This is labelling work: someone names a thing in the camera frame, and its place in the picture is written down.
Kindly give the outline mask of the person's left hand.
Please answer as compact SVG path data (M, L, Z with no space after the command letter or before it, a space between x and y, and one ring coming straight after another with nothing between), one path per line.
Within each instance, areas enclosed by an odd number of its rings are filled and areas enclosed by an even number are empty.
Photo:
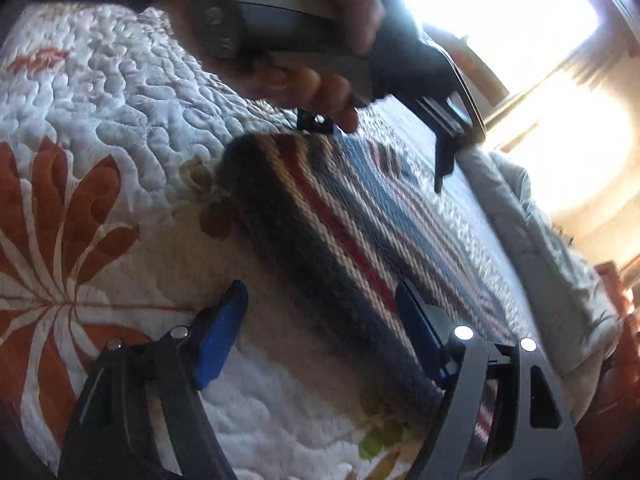
M365 58L380 0L160 0L180 44L240 96L358 127L342 67Z

